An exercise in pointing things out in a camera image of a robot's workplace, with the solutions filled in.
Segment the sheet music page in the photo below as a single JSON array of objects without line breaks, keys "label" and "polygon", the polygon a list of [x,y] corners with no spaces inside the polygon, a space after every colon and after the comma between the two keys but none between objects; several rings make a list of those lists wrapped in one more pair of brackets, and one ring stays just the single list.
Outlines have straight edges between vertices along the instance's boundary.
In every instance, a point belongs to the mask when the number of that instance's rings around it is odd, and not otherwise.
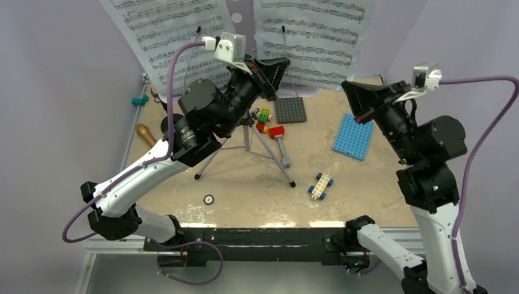
[{"label": "sheet music page", "polygon": [[[166,94],[168,68],[181,46],[234,32],[226,1],[102,1],[106,12],[138,58],[151,83]],[[230,73],[202,47],[185,50],[173,74],[173,94],[182,94],[187,85],[208,78],[223,86]]]},{"label": "sheet music page", "polygon": [[338,91],[356,74],[377,1],[254,1],[256,55],[288,58],[284,81]]}]

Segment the gold microphone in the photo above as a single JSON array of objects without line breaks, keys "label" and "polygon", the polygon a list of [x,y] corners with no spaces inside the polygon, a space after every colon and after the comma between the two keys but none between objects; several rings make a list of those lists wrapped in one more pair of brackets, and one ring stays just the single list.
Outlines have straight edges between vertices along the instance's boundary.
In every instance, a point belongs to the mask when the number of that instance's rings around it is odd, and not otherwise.
[{"label": "gold microphone", "polygon": [[157,143],[157,140],[154,138],[148,126],[145,124],[137,124],[135,126],[135,132],[137,136],[139,136],[150,148],[154,147]]}]

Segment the black microphone stand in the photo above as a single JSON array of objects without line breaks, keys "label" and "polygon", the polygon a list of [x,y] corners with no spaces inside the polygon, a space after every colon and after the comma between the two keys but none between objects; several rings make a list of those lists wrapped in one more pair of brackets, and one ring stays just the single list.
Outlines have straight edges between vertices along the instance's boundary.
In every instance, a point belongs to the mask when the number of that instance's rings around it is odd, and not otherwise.
[{"label": "black microphone stand", "polygon": [[[151,96],[154,98],[155,102],[160,104],[163,108],[162,120],[160,122],[160,131],[161,131],[162,136],[159,138],[159,141],[167,141],[169,138],[169,130],[168,130],[169,113],[168,113],[168,108],[167,108],[167,104],[166,104],[166,97],[161,96],[159,94],[159,92],[156,90],[156,88],[154,87],[154,85],[151,85],[150,93],[151,93]],[[176,128],[177,128],[177,124],[179,122],[181,122],[183,119],[184,119],[184,115],[182,113],[173,113],[174,141],[180,140],[180,136],[179,136],[180,132],[178,130],[176,130]]]}]

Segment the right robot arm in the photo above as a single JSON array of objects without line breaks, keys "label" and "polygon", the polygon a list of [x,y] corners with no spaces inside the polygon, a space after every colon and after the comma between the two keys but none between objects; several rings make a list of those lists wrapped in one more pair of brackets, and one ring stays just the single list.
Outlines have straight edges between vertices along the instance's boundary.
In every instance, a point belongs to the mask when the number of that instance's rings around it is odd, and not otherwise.
[{"label": "right robot arm", "polygon": [[411,92],[404,81],[389,86],[344,81],[342,88],[355,122],[376,123],[403,165],[396,172],[398,186],[418,224],[425,255],[407,251],[368,216],[345,224],[344,245],[374,253],[397,275],[405,293],[484,293],[455,232],[461,200],[447,162],[467,152],[461,122],[439,116],[416,123],[415,113],[401,101]]}]

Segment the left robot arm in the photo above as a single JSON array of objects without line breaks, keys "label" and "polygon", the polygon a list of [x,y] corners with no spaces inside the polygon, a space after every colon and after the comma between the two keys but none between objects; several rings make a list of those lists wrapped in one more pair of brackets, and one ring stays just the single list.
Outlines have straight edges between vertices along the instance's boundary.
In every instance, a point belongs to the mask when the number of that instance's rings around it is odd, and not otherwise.
[{"label": "left robot arm", "polygon": [[86,182],[81,193],[91,206],[90,228],[107,240],[139,235],[153,239],[166,250],[182,244],[181,227],[174,216],[159,215],[140,207],[140,198],[156,186],[196,166],[221,148],[237,126],[250,117],[257,98],[273,101],[290,61],[287,58],[245,58],[245,70],[232,69],[224,89],[208,79],[191,83],[179,99],[180,113],[167,132],[143,157],[103,183]]}]

